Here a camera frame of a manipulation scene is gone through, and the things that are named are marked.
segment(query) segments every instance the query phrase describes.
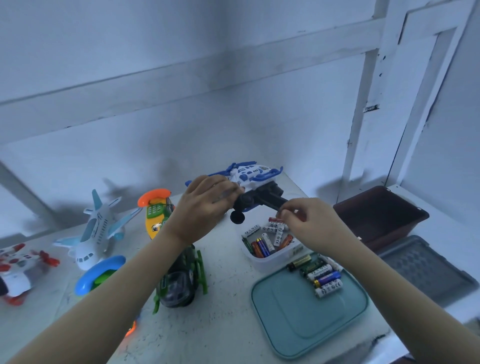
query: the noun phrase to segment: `white and red toy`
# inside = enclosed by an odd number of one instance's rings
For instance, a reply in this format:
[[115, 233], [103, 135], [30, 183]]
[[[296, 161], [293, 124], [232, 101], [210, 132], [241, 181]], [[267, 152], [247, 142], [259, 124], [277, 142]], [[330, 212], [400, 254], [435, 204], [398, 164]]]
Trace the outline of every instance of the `white and red toy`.
[[60, 261], [51, 258], [43, 250], [24, 249], [25, 244], [17, 244], [0, 249], [0, 296], [13, 305], [21, 305], [24, 293], [32, 288], [30, 270], [38, 264], [58, 266]]

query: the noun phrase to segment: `gray plastic basket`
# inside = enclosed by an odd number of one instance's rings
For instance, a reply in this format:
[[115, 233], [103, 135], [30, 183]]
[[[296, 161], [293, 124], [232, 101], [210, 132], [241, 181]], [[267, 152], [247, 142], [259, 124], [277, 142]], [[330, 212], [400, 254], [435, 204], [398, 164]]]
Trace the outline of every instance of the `gray plastic basket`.
[[411, 235], [379, 251], [378, 256], [441, 307], [476, 290], [479, 283]]

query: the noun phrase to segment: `blue battery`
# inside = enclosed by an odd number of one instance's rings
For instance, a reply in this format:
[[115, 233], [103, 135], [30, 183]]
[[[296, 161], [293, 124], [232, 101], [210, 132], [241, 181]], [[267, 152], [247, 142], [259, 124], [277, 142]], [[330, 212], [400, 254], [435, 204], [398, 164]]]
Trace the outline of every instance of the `blue battery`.
[[331, 282], [331, 281], [339, 279], [339, 278], [341, 278], [340, 273], [335, 271], [335, 272], [332, 272], [330, 274], [327, 274], [324, 277], [319, 277], [318, 279], [313, 281], [313, 284], [314, 284], [315, 288], [320, 288], [324, 284], [327, 284], [328, 282]]
[[258, 246], [259, 246], [260, 250], [262, 251], [262, 254], [264, 255], [264, 257], [268, 257], [270, 255], [270, 253], [268, 252], [268, 249], [267, 249], [264, 241], [262, 239], [258, 238], [257, 243], [258, 243]]

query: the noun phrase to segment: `right hand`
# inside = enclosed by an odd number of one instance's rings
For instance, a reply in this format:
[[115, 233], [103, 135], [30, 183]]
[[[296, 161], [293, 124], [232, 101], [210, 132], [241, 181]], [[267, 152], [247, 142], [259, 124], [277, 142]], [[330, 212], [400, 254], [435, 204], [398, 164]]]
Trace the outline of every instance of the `right hand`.
[[349, 245], [359, 243], [333, 207], [319, 198], [289, 200], [278, 210], [277, 217], [306, 247], [335, 260], [342, 260], [342, 252]]

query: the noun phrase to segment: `green battery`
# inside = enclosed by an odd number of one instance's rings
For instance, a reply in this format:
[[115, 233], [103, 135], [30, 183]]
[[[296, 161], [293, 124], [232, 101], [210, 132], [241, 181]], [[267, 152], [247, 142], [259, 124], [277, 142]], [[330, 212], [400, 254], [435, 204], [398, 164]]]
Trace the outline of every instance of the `green battery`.
[[243, 241], [243, 243], [245, 244], [245, 246], [247, 247], [247, 249], [248, 249], [248, 251], [250, 252], [250, 254], [255, 255], [255, 252], [253, 251], [253, 248], [252, 248], [252, 246], [250, 245], [250, 243], [248, 242], [248, 240], [245, 239], [245, 238], [242, 238], [242, 241]]
[[305, 263], [310, 262], [311, 260], [312, 260], [312, 257], [310, 256], [310, 254], [304, 255], [303, 257], [287, 264], [287, 269], [290, 272], [293, 272], [295, 269], [297, 269], [298, 267], [302, 266]]
[[315, 260], [314, 262], [311, 262], [305, 266], [303, 266], [302, 268], [300, 268], [300, 275], [302, 277], [306, 277], [307, 274], [313, 272], [314, 270], [322, 267], [325, 265], [325, 262], [320, 259], [320, 258], [317, 258], [317, 260]]

